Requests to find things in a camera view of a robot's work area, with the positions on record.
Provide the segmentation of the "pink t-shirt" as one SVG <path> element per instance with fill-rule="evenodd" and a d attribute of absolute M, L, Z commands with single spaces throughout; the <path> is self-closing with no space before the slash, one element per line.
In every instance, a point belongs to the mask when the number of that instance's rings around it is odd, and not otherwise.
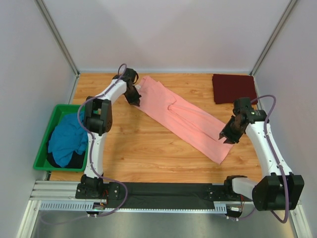
<path fill-rule="evenodd" d="M 142 90 L 138 91 L 141 94 L 138 109 L 215 163 L 223 162 L 232 148 L 231 144 L 224 144 L 224 140 L 219 140 L 219 133 L 225 123 L 149 76 L 145 76 L 138 85 L 142 86 Z"/>

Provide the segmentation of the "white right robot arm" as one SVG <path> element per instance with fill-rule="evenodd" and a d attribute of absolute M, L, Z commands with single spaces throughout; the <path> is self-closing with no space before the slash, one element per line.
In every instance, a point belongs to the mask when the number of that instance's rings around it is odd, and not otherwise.
<path fill-rule="evenodd" d="M 260 182 L 246 176 L 228 176 L 224 185 L 230 192 L 253 201 L 258 211 L 294 210 L 304 188 L 304 179 L 295 175 L 281 155 L 270 132 L 270 113 L 255 110 L 250 98 L 233 103 L 233 115 L 219 134 L 225 144 L 237 144 L 243 135 L 250 139 L 262 170 Z"/>

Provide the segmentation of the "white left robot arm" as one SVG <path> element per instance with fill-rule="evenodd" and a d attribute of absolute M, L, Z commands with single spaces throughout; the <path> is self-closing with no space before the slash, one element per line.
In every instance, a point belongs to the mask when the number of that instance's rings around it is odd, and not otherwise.
<path fill-rule="evenodd" d="M 84 118 L 79 124 L 88 134 L 87 163 L 80 183 L 77 185 L 77 199 L 105 199 L 106 185 L 104 184 L 103 152 L 107 133 L 113 124 L 112 105 L 121 96 L 130 105 L 140 106 L 141 95 L 135 87 L 139 79 L 138 73 L 126 64 L 123 72 L 118 72 L 110 85 L 100 94 L 87 97 L 79 110 L 85 108 Z"/>

